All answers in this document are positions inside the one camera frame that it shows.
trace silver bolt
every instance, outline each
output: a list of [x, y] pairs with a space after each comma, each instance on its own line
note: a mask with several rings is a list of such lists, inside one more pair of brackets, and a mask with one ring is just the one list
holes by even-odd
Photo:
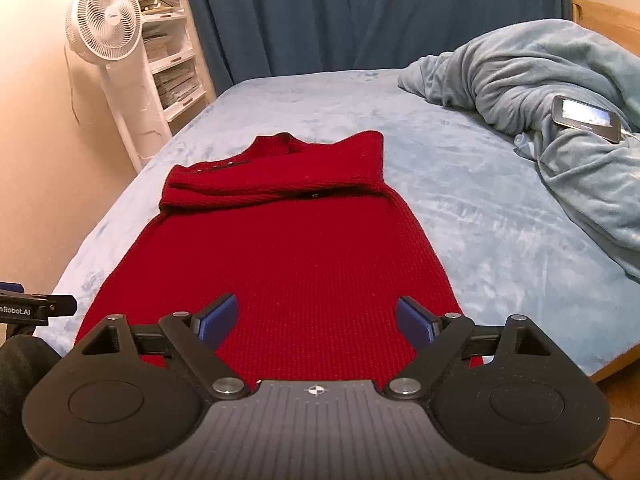
[[420, 383], [409, 377], [400, 377], [389, 383], [389, 389], [398, 395], [413, 395], [420, 391]]
[[223, 377], [213, 383], [213, 389], [219, 394], [233, 395], [244, 388], [244, 383], [237, 377]]

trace blue gripper pad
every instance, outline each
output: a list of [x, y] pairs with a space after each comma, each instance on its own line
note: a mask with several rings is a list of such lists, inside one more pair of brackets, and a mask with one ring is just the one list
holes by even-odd
[[24, 287], [20, 283], [0, 282], [0, 290], [20, 292], [21, 294], [24, 294]]
[[440, 333], [437, 320], [436, 316], [408, 296], [403, 296], [396, 303], [398, 330], [416, 352], [430, 345]]
[[208, 348], [215, 351], [238, 322], [238, 300], [224, 294], [191, 317], [191, 329]]

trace curtain fold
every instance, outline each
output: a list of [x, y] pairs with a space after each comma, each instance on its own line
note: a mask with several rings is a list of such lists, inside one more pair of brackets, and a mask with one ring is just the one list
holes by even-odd
[[256, 77], [400, 68], [571, 0], [189, 0], [217, 94]]

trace white electric fan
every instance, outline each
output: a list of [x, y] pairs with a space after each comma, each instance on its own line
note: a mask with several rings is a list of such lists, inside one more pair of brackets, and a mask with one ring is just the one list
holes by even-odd
[[131, 54], [142, 34], [138, 0], [73, 0], [66, 12], [66, 39], [69, 47], [85, 61], [98, 65], [102, 88], [113, 113], [122, 142], [137, 172], [140, 156], [120, 113], [107, 65]]

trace fan grille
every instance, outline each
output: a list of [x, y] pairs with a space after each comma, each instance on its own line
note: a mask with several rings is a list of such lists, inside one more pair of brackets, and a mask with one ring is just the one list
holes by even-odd
[[77, 17], [82, 41], [104, 60], [122, 59], [138, 44], [138, 0], [78, 0]]

